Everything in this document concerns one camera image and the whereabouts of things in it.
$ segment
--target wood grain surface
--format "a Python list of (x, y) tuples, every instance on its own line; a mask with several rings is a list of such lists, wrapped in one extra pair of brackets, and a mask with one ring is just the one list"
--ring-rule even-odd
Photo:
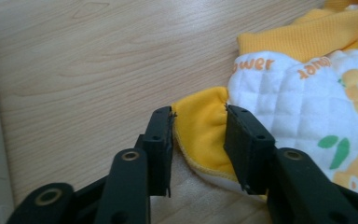
[[(0, 1), (0, 111), (16, 203), (106, 175), (155, 109), (226, 86), (236, 36), (283, 26), (322, 0)], [(152, 223), (268, 223), (264, 203), (212, 186), (179, 150)]]

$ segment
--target quilted pattern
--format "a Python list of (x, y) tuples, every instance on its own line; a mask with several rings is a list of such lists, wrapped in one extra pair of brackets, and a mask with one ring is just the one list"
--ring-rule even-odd
[(358, 50), (307, 63), (245, 54), (227, 88), (228, 103), (254, 113), (277, 147), (305, 151), (331, 180), (358, 192)]

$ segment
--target green leaf print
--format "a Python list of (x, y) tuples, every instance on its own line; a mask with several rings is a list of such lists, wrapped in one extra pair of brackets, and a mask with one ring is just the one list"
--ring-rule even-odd
[(337, 146), (336, 155), (334, 155), (334, 159), (331, 162), (330, 170), (337, 169), (339, 165), (345, 159), (347, 159), (348, 155), (350, 154), (350, 141), (348, 138), (342, 139)]
[(330, 148), (330, 147), (333, 147), (337, 141), (338, 141), (338, 136), (327, 135), (326, 137), (322, 138), (321, 141), (319, 141), (318, 147)]
[(338, 80), (338, 83), (341, 84), (344, 88), (347, 87), (347, 86), (345, 85), (344, 80), (342, 80), (342, 78), (340, 78), (340, 79)]

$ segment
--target orange letter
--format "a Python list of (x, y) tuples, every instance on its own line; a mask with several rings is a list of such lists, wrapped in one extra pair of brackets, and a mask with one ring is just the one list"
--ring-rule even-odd
[(234, 69), (232, 71), (232, 73), (236, 73), (237, 72), (237, 68), (238, 68), (238, 64), (234, 63)]
[(316, 72), (315, 67), (312, 65), (306, 65), (306, 66), (304, 66), (304, 68), (307, 69), (307, 73), (310, 75), (314, 75)]
[(255, 61), (255, 69), (261, 70), (261, 69), (263, 69), (263, 65), (264, 65), (264, 59), (263, 58), (258, 58)]
[(255, 59), (252, 59), (251, 63), (249, 63), (248, 61), (240, 62), (240, 69), (245, 69), (245, 68), (251, 69), (254, 63), (255, 63)]
[(322, 61), (324, 62), (325, 66), (331, 66), (331, 61), (327, 57), (322, 57)]
[(322, 67), (328, 66), (328, 61), (325, 60), (324, 58), (322, 58), (322, 59), (320, 60), (320, 62), (321, 62), (321, 66), (322, 66)]
[(316, 69), (319, 69), (320, 68), (319, 65), (321, 64), (321, 60), (316, 61), (316, 62), (312, 62), (312, 64), (313, 64), (313, 66), (316, 67)]
[(307, 74), (305, 74), (304, 71), (298, 70), (297, 72), (300, 74), (300, 79), (304, 79), (304, 78), (309, 77)]
[(274, 61), (274, 60), (270, 60), (270, 59), (267, 60), (267, 62), (266, 62), (266, 69), (267, 69), (267, 70), (270, 69), (270, 66), (271, 66), (271, 64), (272, 64), (273, 62), (275, 62), (275, 61)]

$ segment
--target garment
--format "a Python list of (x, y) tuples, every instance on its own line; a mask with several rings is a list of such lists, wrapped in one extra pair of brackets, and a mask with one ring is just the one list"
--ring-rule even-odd
[(233, 104), (254, 113), (277, 147), (306, 151), (332, 181), (358, 192), (358, 1), (330, 0), (289, 26), (237, 41), (240, 57), (227, 87), (172, 105), (189, 165), (240, 190), (223, 149), (225, 106)]

